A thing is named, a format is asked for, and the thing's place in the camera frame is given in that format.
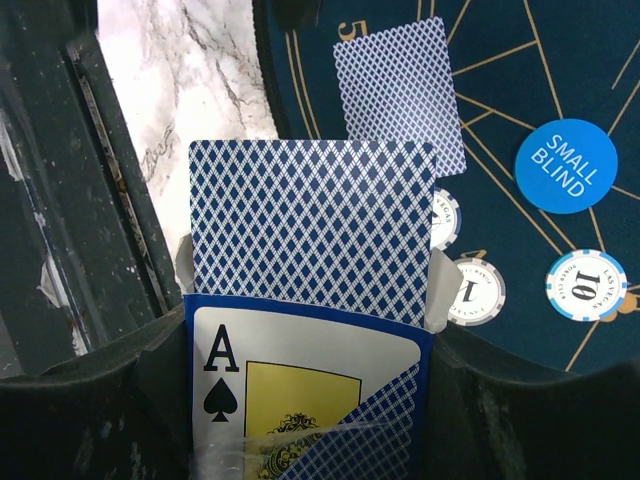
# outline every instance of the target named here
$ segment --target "white marble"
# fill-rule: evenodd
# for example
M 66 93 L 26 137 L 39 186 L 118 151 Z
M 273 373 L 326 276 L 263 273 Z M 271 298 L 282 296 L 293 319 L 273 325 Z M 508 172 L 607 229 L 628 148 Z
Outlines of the white marble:
M 251 0 L 99 0 L 99 40 L 169 251 L 196 139 L 275 138 Z

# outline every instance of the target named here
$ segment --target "card illustration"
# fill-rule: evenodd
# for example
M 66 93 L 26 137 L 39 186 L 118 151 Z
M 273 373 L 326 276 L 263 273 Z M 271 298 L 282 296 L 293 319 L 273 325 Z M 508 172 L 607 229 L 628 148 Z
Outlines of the card illustration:
M 318 441 L 319 427 L 337 425 L 360 404 L 362 381 L 292 365 L 247 362 L 245 437 L 259 459 L 245 479 L 277 479 Z

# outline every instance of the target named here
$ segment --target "poker chip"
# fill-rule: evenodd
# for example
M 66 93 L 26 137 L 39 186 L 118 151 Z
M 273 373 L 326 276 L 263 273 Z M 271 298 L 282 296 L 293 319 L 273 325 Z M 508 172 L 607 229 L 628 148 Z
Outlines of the poker chip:
M 547 297 L 560 314 L 577 322 L 602 320 L 627 293 L 627 276 L 611 255 L 577 250 L 558 259 L 546 279 Z
M 444 188 L 435 187 L 431 220 L 431 249 L 446 248 L 456 241 L 462 225 L 460 204 Z
M 500 272 L 480 258 L 461 258 L 454 263 L 462 272 L 463 280 L 449 309 L 449 321 L 472 327 L 494 319 L 507 299 Z

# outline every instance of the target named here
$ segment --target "poker table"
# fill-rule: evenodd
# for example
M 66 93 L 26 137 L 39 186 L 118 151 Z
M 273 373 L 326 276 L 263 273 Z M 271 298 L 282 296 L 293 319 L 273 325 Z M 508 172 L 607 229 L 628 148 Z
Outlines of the poker table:
M 462 222 L 445 253 L 488 262 L 504 304 L 434 343 L 425 478 L 635 478 L 640 469 L 640 2 L 254 0 L 258 58 L 281 138 L 345 139 L 333 45 L 439 16 L 447 33 L 467 170 L 436 184 Z M 514 164 L 558 119 L 605 132 L 613 187 L 592 208 L 542 211 Z M 559 313 L 547 275 L 600 251 L 626 273 L 598 321 Z
M 437 182 L 462 218 L 446 254 L 489 262 L 506 290 L 495 318 L 462 328 L 552 372 L 598 372 L 640 354 L 640 2 L 256 0 L 254 9 L 276 127 L 296 139 L 347 138 L 334 44 L 441 17 L 467 162 Z M 520 193 L 514 162 L 532 131 L 565 118 L 609 135 L 618 174 L 592 208 L 552 215 Z M 629 284 L 600 321 L 562 316 L 545 291 L 554 262 L 584 249 L 613 256 Z

